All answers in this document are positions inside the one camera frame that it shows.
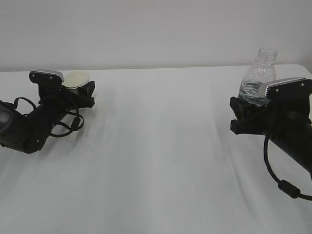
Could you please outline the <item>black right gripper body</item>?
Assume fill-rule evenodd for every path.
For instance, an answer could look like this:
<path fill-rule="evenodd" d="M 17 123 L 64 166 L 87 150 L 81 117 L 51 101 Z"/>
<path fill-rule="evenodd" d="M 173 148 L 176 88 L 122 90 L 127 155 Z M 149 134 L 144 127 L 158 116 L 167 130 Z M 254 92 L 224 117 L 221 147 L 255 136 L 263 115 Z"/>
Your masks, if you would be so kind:
<path fill-rule="evenodd" d="M 294 101 L 269 102 L 256 108 L 254 114 L 244 120 L 233 119 L 230 129 L 236 135 L 310 136 L 312 121 L 309 119 L 310 96 Z"/>

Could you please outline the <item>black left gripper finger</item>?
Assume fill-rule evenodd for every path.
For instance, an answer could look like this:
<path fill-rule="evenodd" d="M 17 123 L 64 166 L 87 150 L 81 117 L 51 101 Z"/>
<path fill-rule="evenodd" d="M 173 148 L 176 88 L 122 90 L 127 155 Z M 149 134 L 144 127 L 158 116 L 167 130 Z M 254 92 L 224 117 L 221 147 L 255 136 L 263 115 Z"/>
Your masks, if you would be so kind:
<path fill-rule="evenodd" d="M 78 93 L 80 96 L 86 97 L 86 98 L 91 98 L 93 95 L 93 92 L 95 90 L 95 82 L 90 81 L 87 84 L 81 86 L 78 88 Z"/>

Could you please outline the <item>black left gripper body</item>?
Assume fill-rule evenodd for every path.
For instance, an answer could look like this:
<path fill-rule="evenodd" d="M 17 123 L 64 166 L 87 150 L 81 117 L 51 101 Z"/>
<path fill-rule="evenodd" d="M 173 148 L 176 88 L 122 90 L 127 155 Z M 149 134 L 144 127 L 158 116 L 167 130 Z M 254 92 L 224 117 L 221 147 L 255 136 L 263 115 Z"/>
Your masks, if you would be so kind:
<path fill-rule="evenodd" d="M 82 108 L 92 108 L 95 104 L 93 97 L 85 97 L 76 94 L 61 94 L 58 99 L 58 112 L 67 113 L 73 111 L 76 113 Z"/>

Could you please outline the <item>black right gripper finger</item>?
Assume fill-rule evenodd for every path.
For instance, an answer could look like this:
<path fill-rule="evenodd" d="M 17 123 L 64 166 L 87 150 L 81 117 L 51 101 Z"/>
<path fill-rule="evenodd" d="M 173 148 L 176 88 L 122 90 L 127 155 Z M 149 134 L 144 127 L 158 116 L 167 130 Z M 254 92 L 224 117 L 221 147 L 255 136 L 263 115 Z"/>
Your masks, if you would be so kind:
<path fill-rule="evenodd" d="M 237 120 L 244 120 L 252 116 L 256 110 L 256 106 L 242 101 L 236 97 L 230 98 L 230 107 L 234 112 Z"/>

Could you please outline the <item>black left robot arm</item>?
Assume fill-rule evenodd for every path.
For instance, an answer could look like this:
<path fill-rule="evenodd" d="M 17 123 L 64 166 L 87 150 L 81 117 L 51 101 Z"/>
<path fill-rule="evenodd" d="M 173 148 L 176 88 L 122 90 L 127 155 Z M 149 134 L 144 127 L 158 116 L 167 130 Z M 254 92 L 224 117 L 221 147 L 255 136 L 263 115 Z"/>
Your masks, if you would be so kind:
<path fill-rule="evenodd" d="M 78 88 L 75 94 L 61 85 L 55 90 L 41 89 L 39 105 L 32 112 L 17 111 L 19 98 L 14 103 L 0 103 L 0 144 L 2 147 L 31 154 L 40 151 L 48 137 L 66 137 L 84 126 L 81 108 L 92 108 L 95 82 Z"/>

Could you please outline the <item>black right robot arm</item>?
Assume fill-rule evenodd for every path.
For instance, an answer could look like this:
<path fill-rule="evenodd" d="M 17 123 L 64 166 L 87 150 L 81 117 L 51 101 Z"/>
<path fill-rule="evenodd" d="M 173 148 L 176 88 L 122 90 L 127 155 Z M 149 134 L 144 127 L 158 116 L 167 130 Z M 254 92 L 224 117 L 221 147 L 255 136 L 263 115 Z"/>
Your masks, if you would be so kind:
<path fill-rule="evenodd" d="M 230 130 L 236 135 L 266 135 L 269 139 L 307 172 L 312 172 L 312 121 L 309 119 L 310 100 L 270 102 L 257 107 L 230 98 L 230 107 L 236 119 Z"/>

